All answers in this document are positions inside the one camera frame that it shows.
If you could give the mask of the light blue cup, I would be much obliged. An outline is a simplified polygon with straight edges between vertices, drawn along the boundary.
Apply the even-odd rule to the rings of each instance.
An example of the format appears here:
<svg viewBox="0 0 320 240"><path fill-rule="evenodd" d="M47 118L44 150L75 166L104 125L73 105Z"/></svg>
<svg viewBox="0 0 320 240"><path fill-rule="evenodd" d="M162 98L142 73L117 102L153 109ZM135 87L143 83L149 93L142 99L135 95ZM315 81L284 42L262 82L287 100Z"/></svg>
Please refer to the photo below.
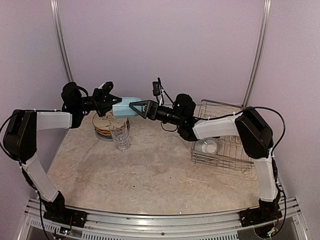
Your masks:
<svg viewBox="0 0 320 240"><path fill-rule="evenodd" d="M135 117L138 114L130 108L130 103L141 101L138 97L123 97L122 101L112 106L113 116L116 119Z"/></svg>

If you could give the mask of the beige plate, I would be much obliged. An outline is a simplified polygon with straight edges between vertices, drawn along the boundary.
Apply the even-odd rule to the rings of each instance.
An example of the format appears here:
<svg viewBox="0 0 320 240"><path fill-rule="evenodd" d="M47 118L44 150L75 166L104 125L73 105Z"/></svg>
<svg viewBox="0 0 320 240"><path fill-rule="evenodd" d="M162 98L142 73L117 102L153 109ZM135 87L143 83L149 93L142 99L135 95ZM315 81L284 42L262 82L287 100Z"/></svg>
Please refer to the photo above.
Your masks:
<svg viewBox="0 0 320 240"><path fill-rule="evenodd" d="M104 116L99 116L97 113L94 114L92 118L92 124L96 129L108 131L109 126L113 124L129 124L129 119L125 118L116 118L112 111L107 112Z"/></svg>

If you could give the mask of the yellow polka dot plate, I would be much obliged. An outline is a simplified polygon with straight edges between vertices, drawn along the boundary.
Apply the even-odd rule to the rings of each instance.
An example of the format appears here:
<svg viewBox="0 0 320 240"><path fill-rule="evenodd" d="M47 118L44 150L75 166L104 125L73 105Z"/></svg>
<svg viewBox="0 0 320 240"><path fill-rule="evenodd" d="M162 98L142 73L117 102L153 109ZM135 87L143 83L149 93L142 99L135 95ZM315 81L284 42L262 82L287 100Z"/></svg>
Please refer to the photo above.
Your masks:
<svg viewBox="0 0 320 240"><path fill-rule="evenodd" d="M98 135L100 135L104 138L112 138L112 134L109 130L100 129L98 127L95 127L94 130Z"/></svg>

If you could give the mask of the blue polka dot plate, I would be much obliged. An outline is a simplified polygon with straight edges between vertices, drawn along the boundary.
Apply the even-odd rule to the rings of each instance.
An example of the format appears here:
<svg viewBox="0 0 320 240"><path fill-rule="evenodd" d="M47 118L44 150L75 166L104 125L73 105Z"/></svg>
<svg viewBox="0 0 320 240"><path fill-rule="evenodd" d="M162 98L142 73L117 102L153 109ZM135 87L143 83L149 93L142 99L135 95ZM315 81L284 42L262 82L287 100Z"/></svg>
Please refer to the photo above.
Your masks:
<svg viewBox="0 0 320 240"><path fill-rule="evenodd" d="M100 134L99 132L95 132L96 135L102 139L105 139L105 140L108 140L108 141L112 141L112 136L109 134L109 135L104 135L104 134Z"/></svg>

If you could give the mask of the light green checked bowl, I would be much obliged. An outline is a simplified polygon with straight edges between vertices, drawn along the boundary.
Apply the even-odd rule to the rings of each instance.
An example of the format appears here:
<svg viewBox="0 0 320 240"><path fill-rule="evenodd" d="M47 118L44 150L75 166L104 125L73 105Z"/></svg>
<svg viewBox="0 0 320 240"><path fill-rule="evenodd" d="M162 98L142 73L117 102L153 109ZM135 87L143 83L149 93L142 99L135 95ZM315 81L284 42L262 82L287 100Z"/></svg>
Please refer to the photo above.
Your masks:
<svg viewBox="0 0 320 240"><path fill-rule="evenodd" d="M194 146L195 151L207 154L216 154L218 149L219 142L215 138L198 140Z"/></svg>

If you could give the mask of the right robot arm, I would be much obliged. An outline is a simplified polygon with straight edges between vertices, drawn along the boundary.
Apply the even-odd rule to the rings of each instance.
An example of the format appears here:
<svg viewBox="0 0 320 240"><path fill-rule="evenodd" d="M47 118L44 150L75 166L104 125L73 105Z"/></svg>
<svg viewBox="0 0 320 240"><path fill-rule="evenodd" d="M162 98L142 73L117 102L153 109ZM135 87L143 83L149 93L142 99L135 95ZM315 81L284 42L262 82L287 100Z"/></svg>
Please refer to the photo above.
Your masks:
<svg viewBox="0 0 320 240"><path fill-rule="evenodd" d="M224 116L200 118L194 116L196 104L185 93L176 96L172 107L153 100L131 102L129 107L144 119L175 125L179 136L188 142L238 136L246 155L253 159L258 176L260 197L256 218L266 222L279 211L280 191L276 185L278 176L273 159L276 144L271 127L256 107Z"/></svg>

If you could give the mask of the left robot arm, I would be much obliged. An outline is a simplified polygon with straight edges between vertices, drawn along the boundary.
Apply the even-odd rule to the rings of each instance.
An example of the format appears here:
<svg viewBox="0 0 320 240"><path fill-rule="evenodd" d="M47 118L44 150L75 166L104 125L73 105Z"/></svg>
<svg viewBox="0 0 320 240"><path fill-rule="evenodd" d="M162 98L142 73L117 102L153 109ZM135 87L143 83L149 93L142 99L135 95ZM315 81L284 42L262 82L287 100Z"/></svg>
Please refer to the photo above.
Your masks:
<svg viewBox="0 0 320 240"><path fill-rule="evenodd" d="M43 201L46 211L63 223L70 218L65 199L53 185L38 156L39 132L79 128L85 116L96 112L100 117L122 98L111 94L113 82L95 88L92 95L75 82L62 88L60 110L16 109L4 122L6 127L1 149L18 162L22 174Z"/></svg>

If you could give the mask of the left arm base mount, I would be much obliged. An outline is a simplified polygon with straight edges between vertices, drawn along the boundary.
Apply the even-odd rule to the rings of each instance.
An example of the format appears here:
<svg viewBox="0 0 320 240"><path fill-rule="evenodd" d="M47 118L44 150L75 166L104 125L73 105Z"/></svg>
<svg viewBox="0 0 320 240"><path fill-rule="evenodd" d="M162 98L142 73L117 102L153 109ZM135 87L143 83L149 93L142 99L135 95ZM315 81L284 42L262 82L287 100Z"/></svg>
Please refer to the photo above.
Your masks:
<svg viewBox="0 0 320 240"><path fill-rule="evenodd" d="M49 210L46 210L43 214L46 220L79 228L84 228L87 216L87 212L71 208L66 208L62 214Z"/></svg>

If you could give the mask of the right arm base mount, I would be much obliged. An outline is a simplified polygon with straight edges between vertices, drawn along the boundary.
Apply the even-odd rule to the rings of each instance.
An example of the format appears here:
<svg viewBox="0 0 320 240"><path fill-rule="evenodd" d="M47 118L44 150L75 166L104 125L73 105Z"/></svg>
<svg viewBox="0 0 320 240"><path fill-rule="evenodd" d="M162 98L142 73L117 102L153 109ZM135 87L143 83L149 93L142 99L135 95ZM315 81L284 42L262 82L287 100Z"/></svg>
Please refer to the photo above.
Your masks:
<svg viewBox="0 0 320 240"><path fill-rule="evenodd" d="M283 215L278 210L270 210L265 207L247 208L239 213L239 219L242 227L259 225L269 221L280 219Z"/></svg>

